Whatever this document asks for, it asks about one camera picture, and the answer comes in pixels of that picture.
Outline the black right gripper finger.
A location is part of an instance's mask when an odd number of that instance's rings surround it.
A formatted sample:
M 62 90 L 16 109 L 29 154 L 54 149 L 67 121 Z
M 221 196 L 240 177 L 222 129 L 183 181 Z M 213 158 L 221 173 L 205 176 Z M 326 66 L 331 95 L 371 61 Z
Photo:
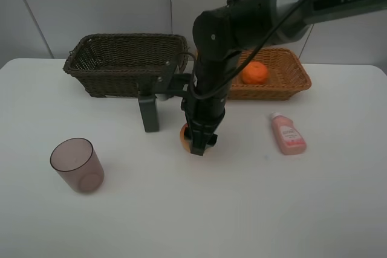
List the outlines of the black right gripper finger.
M 190 142 L 190 153 L 203 156 L 206 151 L 206 142 L 200 137 L 193 137 Z

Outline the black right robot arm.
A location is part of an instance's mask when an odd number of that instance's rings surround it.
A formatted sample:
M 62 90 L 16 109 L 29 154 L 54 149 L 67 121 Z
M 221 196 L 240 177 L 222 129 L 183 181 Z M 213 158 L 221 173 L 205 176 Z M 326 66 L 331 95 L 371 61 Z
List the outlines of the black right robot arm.
M 386 0 L 228 0 L 193 23 L 198 50 L 183 99 L 190 153 L 203 155 L 216 143 L 216 129 L 243 51 L 296 42 L 316 23 L 384 10 Z

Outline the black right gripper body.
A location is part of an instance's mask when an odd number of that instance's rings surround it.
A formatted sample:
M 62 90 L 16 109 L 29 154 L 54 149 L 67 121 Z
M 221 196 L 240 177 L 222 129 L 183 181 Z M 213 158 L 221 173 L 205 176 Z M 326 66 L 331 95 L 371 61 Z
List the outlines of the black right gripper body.
M 192 119 L 186 122 L 188 128 L 185 131 L 185 136 L 192 140 L 193 137 L 200 137 L 206 142 L 206 149 L 214 147 L 217 142 L 218 120 L 216 121 L 198 121 Z

